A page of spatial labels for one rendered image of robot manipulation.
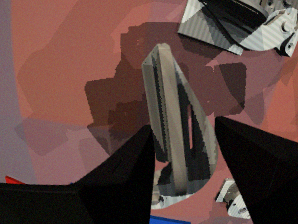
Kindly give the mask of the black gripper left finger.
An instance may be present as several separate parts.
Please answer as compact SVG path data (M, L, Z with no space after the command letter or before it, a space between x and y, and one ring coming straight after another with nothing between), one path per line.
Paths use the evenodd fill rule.
M0 183L0 224L149 224L154 169L148 124L71 185Z

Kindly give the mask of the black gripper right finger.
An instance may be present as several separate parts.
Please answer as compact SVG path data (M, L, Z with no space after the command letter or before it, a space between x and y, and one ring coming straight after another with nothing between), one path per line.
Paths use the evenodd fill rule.
M223 116L214 132L253 224L298 224L298 141Z

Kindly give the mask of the red flat rectangular plate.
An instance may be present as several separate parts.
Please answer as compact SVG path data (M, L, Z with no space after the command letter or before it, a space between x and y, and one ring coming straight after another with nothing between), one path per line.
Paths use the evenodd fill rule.
M9 177L9 176L5 176L5 180L7 180L7 183L9 184L24 184L24 183L20 183L20 181L17 181L13 179L13 177Z

